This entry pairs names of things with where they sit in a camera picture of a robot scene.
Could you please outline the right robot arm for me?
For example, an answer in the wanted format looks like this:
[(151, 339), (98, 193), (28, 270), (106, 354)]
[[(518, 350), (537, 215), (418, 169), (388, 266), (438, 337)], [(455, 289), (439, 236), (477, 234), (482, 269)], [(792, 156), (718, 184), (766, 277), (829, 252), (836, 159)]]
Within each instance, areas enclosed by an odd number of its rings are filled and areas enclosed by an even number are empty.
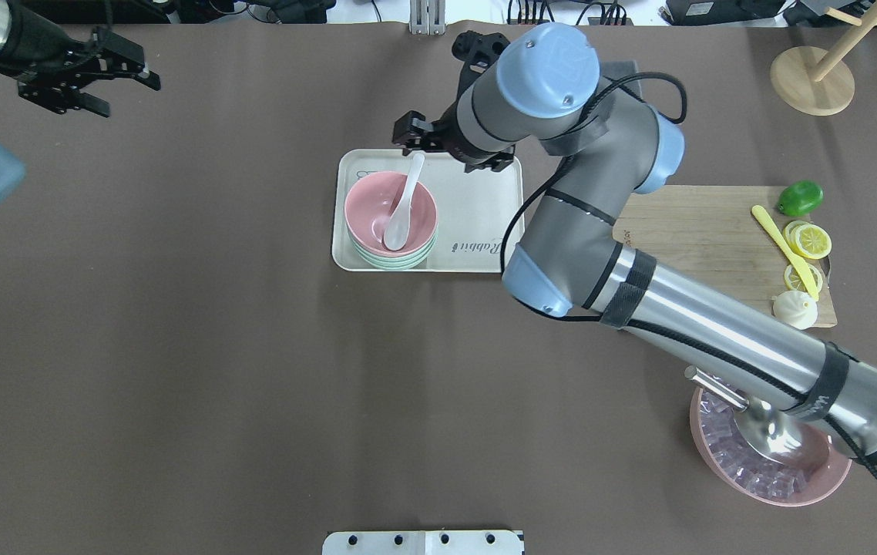
[(516, 41), (467, 31), (453, 55), (459, 91), (441, 119), (411, 112), (393, 141), (445, 152), (467, 171), (502, 171), (527, 137), (559, 157), (502, 270), (510, 295), (560, 321), (586, 318), (641, 337), (836, 439), (877, 478), (877, 368), (839, 345), (728, 298), (613, 238), (633, 193), (660, 189), (684, 152), (680, 119), (612, 78), (576, 27), (547, 22)]

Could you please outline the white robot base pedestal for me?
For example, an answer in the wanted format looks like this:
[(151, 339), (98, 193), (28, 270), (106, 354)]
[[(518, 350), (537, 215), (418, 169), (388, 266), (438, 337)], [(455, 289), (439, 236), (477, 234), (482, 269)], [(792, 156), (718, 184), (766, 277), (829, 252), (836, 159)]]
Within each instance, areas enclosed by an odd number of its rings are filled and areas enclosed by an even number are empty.
[(513, 530), (337, 531), (322, 554), (524, 554), (523, 533)]

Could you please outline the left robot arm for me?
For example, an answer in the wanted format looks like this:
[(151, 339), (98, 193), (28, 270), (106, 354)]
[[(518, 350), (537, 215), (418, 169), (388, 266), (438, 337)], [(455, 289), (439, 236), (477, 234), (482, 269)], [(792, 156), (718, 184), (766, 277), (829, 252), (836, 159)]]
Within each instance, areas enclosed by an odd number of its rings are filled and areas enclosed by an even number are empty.
[[(145, 49), (114, 31), (110, 5), (104, 23), (77, 39), (22, 1), (0, 1), (1, 77), (12, 81), (19, 98), (55, 115), (83, 110), (110, 116), (109, 103), (87, 91), (96, 82), (129, 79), (154, 91), (161, 88)], [(0, 140), (0, 203), (25, 175), (22, 159)]]

